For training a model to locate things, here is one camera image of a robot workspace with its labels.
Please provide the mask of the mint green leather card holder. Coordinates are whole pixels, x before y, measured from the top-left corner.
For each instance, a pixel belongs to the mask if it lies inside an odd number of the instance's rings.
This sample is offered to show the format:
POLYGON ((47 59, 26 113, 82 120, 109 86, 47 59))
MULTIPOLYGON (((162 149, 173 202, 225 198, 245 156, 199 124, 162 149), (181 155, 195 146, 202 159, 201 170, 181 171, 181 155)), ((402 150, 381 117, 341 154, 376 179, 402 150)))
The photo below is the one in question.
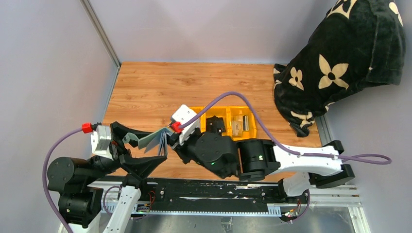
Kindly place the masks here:
POLYGON ((149 133, 146 136, 142 136, 144 132, 140 135, 137 133, 127 133, 122 141, 125 144, 137 143, 139 149, 145 149, 144 153, 149 152, 156 146, 158 146, 158 156, 168 156, 168 142, 167 137, 172 136, 172 131, 168 128, 162 128, 154 133, 149 133))

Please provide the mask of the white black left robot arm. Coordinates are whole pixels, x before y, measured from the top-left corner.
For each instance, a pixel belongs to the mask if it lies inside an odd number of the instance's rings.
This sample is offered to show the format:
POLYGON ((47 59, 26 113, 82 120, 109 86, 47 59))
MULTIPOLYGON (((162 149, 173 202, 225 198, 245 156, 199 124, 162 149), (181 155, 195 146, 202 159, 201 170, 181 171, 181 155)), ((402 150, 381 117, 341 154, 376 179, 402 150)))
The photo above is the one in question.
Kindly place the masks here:
POLYGON ((97 233, 104 205, 104 189, 92 184, 118 168, 127 171, 120 186, 120 202, 115 208, 107 233, 124 232, 138 200, 148 197, 147 177, 167 158, 167 137, 163 128, 144 132, 113 122, 84 123, 59 138, 48 150, 42 167, 42 185, 51 209, 67 233, 97 233), (77 133, 90 135, 92 157, 80 159, 51 155, 59 144, 77 133))

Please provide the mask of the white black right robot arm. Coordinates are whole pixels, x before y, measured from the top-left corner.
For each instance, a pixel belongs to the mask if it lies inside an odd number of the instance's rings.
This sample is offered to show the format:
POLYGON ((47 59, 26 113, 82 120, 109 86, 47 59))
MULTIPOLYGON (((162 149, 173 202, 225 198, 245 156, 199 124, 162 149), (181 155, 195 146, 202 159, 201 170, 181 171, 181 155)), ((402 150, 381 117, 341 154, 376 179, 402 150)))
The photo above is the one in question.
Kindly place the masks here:
POLYGON ((167 144, 178 154, 184 164, 194 161, 221 179, 235 176, 240 181, 262 181, 267 175, 293 172, 294 175, 279 182, 278 198, 291 202, 312 185, 333 188, 355 178, 350 165, 337 156, 340 143, 334 141, 321 148, 298 147, 303 153, 326 152, 326 157, 293 155, 289 147, 283 150, 268 139, 234 141, 230 136, 200 132, 196 129, 186 140, 181 134, 167 136, 167 144))

